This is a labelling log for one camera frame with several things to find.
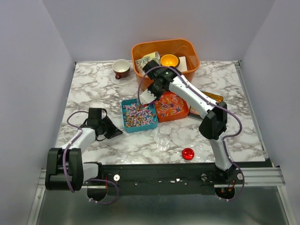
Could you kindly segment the clear plastic jar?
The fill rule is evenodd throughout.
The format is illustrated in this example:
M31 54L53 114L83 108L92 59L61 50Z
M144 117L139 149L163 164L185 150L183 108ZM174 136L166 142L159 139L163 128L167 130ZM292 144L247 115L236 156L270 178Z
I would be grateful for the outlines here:
M172 129L169 125L163 125L157 132L157 148L161 151L167 151L171 142Z

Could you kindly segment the orange plastic bin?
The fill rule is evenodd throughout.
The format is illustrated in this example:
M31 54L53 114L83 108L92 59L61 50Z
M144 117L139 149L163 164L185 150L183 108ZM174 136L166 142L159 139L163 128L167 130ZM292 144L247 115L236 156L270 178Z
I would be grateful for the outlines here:
M192 81L200 61L192 43L186 39L168 39L136 44L131 50L132 61L139 60L145 55L158 52L160 56L173 54L180 59L177 69Z

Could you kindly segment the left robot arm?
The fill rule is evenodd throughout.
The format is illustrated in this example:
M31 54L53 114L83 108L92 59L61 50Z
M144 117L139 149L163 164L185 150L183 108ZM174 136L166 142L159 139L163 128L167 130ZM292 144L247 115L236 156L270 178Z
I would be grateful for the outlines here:
M103 182L102 164L84 163L82 154L92 143L110 140L123 132L113 124L104 108L89 108L86 112L88 117L80 126L70 123L72 116L84 112L74 112L67 119L67 124L77 129L75 136L61 147L48 151L45 175L47 190L75 192L87 181L93 185Z

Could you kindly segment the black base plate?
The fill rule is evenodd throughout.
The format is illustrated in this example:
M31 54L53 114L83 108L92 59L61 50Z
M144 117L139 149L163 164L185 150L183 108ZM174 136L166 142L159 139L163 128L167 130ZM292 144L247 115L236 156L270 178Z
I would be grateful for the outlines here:
M102 165L100 177L110 181L84 184L90 198L107 195L214 195L241 185L237 169L222 172L214 163Z

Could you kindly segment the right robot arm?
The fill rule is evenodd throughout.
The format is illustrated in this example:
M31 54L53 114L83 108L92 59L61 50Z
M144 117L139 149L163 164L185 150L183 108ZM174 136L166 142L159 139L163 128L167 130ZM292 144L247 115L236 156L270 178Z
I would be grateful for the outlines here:
M241 133L240 119L227 109L224 101L218 103L205 95L174 67L160 66L151 60L143 67L143 71L146 77L153 80L153 83L143 93L138 93L138 102L141 105L150 104L159 100L164 92L170 91L194 107L202 118L199 131L203 137L209 140L214 153L216 179L222 184L230 181L238 166L227 150L225 139ZM226 134L228 115L236 118L239 124L239 130L235 134Z

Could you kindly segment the maroon white cup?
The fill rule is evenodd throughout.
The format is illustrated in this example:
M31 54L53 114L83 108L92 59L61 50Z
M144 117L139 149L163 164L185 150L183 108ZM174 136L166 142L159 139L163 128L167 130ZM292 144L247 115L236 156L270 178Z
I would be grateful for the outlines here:
M115 79L125 78L130 72L130 63L127 60L119 59L112 64L112 69L115 73Z

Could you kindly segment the aluminium rail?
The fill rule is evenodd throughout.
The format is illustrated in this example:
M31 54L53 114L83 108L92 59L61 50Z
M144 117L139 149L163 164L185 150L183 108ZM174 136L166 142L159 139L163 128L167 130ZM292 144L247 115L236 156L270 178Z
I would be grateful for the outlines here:
M279 187L285 185L285 179L283 177L281 168L279 167L263 167L263 168L242 168L244 173L244 187ZM37 187L38 188L45 188L45 169L42 169L40 172L40 176L38 179ZM237 181L235 181L235 188L242 187L242 183L239 183L239 178L241 175L237 175ZM172 179L172 180L158 180L158 184L162 183L184 183L187 185L187 181L183 179ZM228 185L225 184L215 184L215 188L227 188ZM85 182L82 188L90 188L91 185L88 185L88 182Z

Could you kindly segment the teal candy tray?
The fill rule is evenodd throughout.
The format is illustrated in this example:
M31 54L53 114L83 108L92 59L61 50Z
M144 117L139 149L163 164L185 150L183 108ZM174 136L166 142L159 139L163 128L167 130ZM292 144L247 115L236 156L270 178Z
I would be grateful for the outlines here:
M140 105L137 99L121 102L124 129L127 133L152 130L158 127L158 117L153 103Z

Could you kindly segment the floral patterned mug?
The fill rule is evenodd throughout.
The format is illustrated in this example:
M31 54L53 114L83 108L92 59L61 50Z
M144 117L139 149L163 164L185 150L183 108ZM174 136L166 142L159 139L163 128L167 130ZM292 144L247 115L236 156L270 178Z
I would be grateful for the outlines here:
M141 59L135 60L135 67L140 75L144 75L143 67L154 60L158 65L160 65L160 55L158 52L151 52L149 54L144 55Z

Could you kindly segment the gold tin candy tray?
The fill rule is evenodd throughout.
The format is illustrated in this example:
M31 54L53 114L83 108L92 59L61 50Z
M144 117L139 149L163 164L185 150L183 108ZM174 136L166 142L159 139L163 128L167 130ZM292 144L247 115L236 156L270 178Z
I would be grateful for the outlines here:
M212 98L213 100L215 100L217 103L220 103L221 101L224 100L224 98L220 95L216 95L216 94L212 94L209 92L205 92L203 91L203 94L205 94L206 96ZM195 119L195 120L203 120L202 117L200 116L199 112L196 111L196 109L190 105L189 107L189 114L188 117Z

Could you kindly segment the orange candy tray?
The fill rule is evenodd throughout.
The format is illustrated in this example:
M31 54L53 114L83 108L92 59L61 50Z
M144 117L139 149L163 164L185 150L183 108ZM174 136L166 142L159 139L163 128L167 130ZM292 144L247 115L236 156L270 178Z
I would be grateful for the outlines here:
M173 92L165 92L154 105L160 123L184 119L189 113L186 101Z

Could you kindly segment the orange black bowl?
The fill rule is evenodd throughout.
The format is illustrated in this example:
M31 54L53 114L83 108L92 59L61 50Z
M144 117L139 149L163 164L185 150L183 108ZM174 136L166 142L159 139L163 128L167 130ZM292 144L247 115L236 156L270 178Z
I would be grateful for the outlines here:
M177 67L180 64L180 59L174 54L165 54L160 58L160 64L167 67Z

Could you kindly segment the red jar lid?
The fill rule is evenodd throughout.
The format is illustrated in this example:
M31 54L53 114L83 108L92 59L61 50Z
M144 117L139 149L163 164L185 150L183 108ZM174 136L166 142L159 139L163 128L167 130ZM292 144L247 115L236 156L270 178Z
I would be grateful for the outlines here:
M185 148L183 151L182 151L182 157L185 159L185 160L192 160L195 156L195 153L194 151L191 149L191 148Z

